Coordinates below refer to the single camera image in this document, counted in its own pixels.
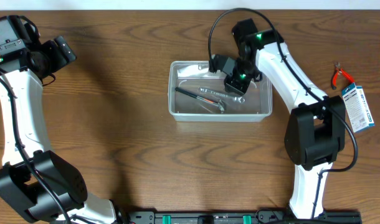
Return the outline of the silver offset ring wrench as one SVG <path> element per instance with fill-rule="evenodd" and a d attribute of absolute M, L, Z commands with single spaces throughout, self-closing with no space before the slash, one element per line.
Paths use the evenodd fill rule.
<path fill-rule="evenodd" d="M 225 98 L 225 99 L 230 99 L 233 102 L 237 102 L 237 103 L 240 103 L 240 104 L 244 104 L 245 103 L 245 98 L 242 97 L 242 96 L 230 95 L 228 93 L 223 93 L 223 92 L 215 91 L 215 90 L 212 90 L 210 88 L 205 88 L 205 87 L 199 87 L 198 90 L 199 90 L 200 93 L 208 93 L 210 95 L 219 96 L 219 97 Z"/>

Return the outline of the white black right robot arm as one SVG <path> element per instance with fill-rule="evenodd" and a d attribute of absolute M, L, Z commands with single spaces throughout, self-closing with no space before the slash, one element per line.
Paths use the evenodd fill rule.
<path fill-rule="evenodd" d="M 252 81 L 268 78 L 290 113 L 284 145 L 295 165 L 290 210 L 299 219 L 323 213 L 327 173 L 344 148 L 345 105 L 317 88 L 295 63 L 280 34 L 259 31 L 252 19 L 232 28 L 239 57 L 213 55 L 210 72 L 223 72 L 228 93 L 244 96 Z"/>

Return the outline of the white teal screwdriver box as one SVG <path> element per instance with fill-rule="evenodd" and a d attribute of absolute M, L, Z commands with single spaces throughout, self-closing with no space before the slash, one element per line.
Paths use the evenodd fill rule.
<path fill-rule="evenodd" d="M 352 83 L 341 95 L 354 133 L 375 126 L 362 86 Z"/>

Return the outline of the clear plastic container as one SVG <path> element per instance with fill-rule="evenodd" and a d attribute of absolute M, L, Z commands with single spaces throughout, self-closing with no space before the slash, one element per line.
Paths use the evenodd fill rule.
<path fill-rule="evenodd" d="M 211 73 L 207 61 L 174 61 L 169 71 L 168 108 L 176 121 L 205 122 L 259 122 L 272 113 L 272 84 L 267 78 L 260 82 L 251 82 L 247 93 L 242 96 L 245 103 L 200 93 L 198 88 L 205 87 L 215 91 L 224 91 L 222 72 Z M 176 92 L 180 87 L 210 100 L 220 101 L 225 108 L 221 113 L 215 106 Z"/>

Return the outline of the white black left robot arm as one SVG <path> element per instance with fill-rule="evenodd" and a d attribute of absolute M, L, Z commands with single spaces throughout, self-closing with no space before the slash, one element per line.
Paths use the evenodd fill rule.
<path fill-rule="evenodd" d="M 119 209 L 87 190 L 77 168 L 58 156 L 45 125 L 46 78 L 74 62 L 62 36 L 40 41 L 25 16 L 0 17 L 0 102 L 4 154 L 0 197 L 29 223 L 123 223 Z"/>

